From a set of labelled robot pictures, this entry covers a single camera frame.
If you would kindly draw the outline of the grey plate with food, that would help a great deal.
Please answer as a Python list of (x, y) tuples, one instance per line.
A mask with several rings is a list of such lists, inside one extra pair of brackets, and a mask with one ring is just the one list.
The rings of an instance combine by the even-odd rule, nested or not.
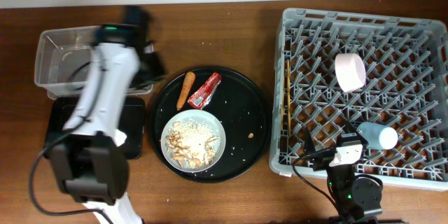
[(162, 131), (163, 157), (175, 170), (204, 172), (224, 154), (226, 134), (220, 120), (209, 112), (190, 109), (171, 118)]

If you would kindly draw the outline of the red snack wrapper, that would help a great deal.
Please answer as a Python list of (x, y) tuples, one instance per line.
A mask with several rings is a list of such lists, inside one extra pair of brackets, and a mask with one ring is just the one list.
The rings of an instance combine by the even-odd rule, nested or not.
[(217, 87), (221, 83), (222, 77), (214, 72), (207, 81), (188, 99), (188, 103), (194, 109), (202, 110), (209, 104)]

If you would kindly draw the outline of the white tissue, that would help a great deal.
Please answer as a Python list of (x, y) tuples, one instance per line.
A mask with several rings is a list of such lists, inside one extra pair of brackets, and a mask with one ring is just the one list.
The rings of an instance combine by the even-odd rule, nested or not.
[(120, 131), (119, 129), (115, 130), (113, 141), (117, 147), (123, 145), (126, 142), (127, 135), (126, 133)]

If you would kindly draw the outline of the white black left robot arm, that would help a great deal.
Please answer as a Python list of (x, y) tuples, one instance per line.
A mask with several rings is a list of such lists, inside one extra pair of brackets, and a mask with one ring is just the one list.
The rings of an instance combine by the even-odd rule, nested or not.
[[(92, 213), (100, 223), (142, 223), (126, 192), (130, 166), (115, 142), (115, 134), (131, 88), (161, 81), (165, 68), (154, 51), (148, 52), (150, 15), (140, 6), (126, 6), (118, 24), (95, 31), (91, 60), (78, 103), (62, 132), (36, 157), (28, 180), (31, 202), (47, 216)], [(83, 209), (49, 211), (38, 202), (34, 175), (47, 158), (61, 193)]]

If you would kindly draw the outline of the light blue cup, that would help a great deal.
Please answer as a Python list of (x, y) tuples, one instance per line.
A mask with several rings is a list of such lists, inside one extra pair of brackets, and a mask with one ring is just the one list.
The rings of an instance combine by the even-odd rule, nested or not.
[(392, 127), (373, 122), (362, 122), (357, 132), (367, 141), (367, 149), (390, 150), (398, 142), (398, 133)]

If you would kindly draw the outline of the wooden chopstick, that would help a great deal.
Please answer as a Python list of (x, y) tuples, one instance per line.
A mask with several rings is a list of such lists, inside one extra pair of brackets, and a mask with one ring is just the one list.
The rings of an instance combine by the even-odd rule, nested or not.
[(285, 92), (285, 80), (282, 79), (283, 83), (281, 84), (281, 103), (280, 103), (280, 117), (281, 117), (281, 124), (280, 124), (280, 131), (283, 131), (284, 127), (284, 92)]
[(288, 116), (288, 137), (291, 135), (291, 67), (290, 60), (286, 60), (286, 92), (287, 92), (287, 116)]

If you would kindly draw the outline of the pink bowl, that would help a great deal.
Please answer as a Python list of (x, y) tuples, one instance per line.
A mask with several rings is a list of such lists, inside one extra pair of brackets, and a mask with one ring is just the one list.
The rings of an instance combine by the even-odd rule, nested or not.
[(339, 86), (345, 93), (361, 89), (366, 83), (365, 65), (356, 53), (336, 56), (335, 75)]

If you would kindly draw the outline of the orange carrot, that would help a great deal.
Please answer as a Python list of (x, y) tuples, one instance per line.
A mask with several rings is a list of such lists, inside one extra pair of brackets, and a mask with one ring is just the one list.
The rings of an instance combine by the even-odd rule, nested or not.
[(180, 111), (183, 108), (184, 104), (186, 103), (188, 94), (194, 82), (195, 82), (195, 74), (191, 71), (187, 72), (183, 81), (180, 95), (178, 97), (178, 101), (176, 103), (177, 111)]

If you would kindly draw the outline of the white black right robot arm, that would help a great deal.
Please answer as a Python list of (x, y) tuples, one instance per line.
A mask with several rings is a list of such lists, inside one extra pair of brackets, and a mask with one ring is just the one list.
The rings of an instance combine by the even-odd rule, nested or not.
[(338, 216), (331, 223), (378, 223), (382, 213), (383, 183), (371, 175), (356, 175), (354, 166), (361, 161), (368, 142), (350, 126), (349, 132), (337, 137), (334, 146), (316, 150), (311, 133), (305, 130), (304, 160), (312, 169), (325, 171), (327, 188)]

